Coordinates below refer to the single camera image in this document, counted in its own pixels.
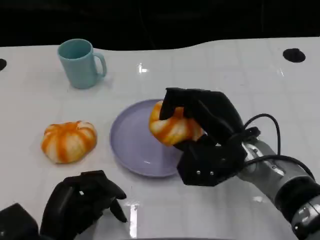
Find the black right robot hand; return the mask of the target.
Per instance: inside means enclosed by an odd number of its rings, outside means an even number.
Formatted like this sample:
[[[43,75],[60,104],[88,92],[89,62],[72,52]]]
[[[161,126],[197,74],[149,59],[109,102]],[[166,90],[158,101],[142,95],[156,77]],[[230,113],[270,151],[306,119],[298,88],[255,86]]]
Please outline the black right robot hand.
[[[244,124],[229,98],[219,91],[168,87],[160,119],[169,119],[179,107],[204,131],[197,140],[175,144],[182,151],[177,165],[182,182],[214,187],[235,176],[247,154],[240,140]]]

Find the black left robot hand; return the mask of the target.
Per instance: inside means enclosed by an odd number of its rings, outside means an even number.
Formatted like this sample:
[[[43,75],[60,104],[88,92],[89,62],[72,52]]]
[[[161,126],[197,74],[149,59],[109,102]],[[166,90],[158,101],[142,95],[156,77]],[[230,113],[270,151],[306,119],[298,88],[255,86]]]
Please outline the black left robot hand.
[[[67,177],[56,185],[48,199],[40,235],[51,240],[73,240],[96,223],[106,209],[126,223],[128,220],[118,202],[126,197],[103,170]]]

